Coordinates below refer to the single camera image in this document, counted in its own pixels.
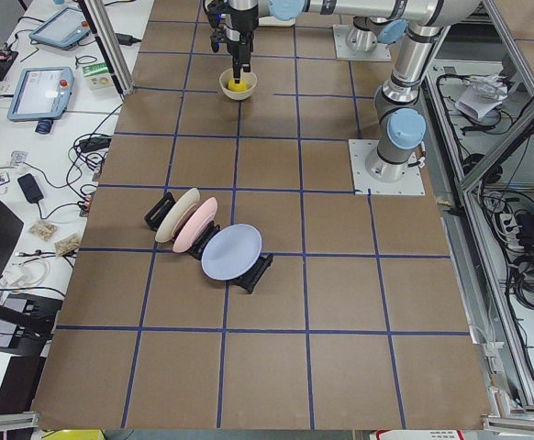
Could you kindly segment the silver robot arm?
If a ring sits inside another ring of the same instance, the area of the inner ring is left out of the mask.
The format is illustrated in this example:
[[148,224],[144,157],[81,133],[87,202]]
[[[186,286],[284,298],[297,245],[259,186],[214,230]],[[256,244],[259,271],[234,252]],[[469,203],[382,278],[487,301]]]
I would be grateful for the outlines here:
[[448,27],[461,22],[478,6],[476,1],[369,1],[374,16],[403,18],[406,34],[390,77],[377,90],[375,108],[382,135],[366,159],[367,171],[379,182],[398,182],[412,152],[427,129],[413,108],[419,86]]
[[233,78],[240,82],[243,72],[251,71],[253,33],[262,17],[289,21],[304,13],[323,16],[354,15],[385,19],[408,19],[425,26],[440,11],[440,1],[207,1],[204,10],[213,28],[211,49],[227,46],[232,57]]

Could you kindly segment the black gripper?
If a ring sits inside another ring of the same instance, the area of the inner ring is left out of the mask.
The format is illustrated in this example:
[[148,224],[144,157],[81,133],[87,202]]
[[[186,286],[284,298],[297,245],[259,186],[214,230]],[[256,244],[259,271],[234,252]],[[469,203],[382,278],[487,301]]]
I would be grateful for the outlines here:
[[221,44],[225,44],[227,52],[232,57],[233,80],[241,81],[241,69],[250,73],[250,60],[253,50],[253,32],[241,34],[230,27],[215,28],[210,36],[210,47],[218,53]]

